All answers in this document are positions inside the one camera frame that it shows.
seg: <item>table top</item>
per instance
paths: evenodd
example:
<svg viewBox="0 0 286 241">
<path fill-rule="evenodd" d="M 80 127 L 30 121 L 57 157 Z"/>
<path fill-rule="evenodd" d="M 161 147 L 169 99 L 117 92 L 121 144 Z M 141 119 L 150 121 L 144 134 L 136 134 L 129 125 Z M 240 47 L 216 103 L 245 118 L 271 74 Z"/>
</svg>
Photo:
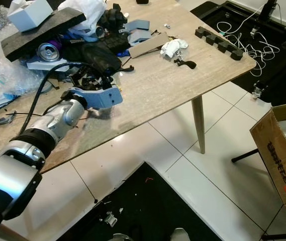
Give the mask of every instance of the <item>table top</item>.
<svg viewBox="0 0 286 241">
<path fill-rule="evenodd" d="M 157 29 L 186 40 L 189 47 L 184 60 L 194 61 L 197 67 L 194 70 L 186 65 L 178 67 L 173 61 L 163 59 L 158 51 L 129 60 L 125 67 L 133 65 L 135 71 L 122 73 L 122 76 L 117 74 L 123 102 L 111 109 L 92 112 L 88 119 L 80 120 L 78 128 L 70 130 L 48 157 L 42 173 L 238 77 L 256 65 L 245 54 L 241 61 L 235 61 L 229 53 L 223 54 L 195 36 L 198 26 L 214 30 L 175 0 L 150 0 L 147 5 L 138 5 L 135 0 L 112 0 L 107 2 L 108 9 L 114 2 L 120 4 L 123 13 L 130 14 L 129 21 L 149 20 L 150 31 Z M 41 95 L 34 113 L 43 113 L 70 86 L 61 83 L 59 90 Z M 0 110 L 0 117 L 14 110 L 28 112 L 33 97 L 34 94 L 22 96 L 10 103 L 7 112 Z M 16 136 L 25 118 L 26 115 L 17 115 L 11 124 L 0 126 L 0 149 Z M 33 116 L 30 124 L 37 118 Z"/>
</svg>

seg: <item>black foam piece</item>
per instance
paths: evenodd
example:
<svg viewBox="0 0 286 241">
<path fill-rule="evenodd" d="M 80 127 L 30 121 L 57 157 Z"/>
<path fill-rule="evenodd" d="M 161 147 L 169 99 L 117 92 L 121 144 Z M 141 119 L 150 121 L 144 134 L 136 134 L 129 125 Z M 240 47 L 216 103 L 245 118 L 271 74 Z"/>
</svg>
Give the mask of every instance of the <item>black foam piece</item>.
<svg viewBox="0 0 286 241">
<path fill-rule="evenodd" d="M 65 8 L 54 12 L 40 26 L 18 32 L 1 41 L 4 55 L 14 61 L 25 54 L 34 51 L 40 44 L 50 40 L 59 33 L 86 20 L 84 14 L 72 8 Z"/>
<path fill-rule="evenodd" d="M 243 51 L 233 44 L 229 43 L 227 40 L 224 38 L 221 38 L 217 36 L 216 34 L 212 33 L 211 31 L 199 27 L 195 31 L 195 35 L 198 36 L 199 38 L 202 38 L 203 36 L 206 37 L 206 42 L 210 45 L 214 45 L 214 43 L 218 44 L 218 49 L 222 52 L 225 53 L 227 50 L 231 52 L 230 57 L 234 60 L 241 60 L 243 56 Z"/>
</svg>

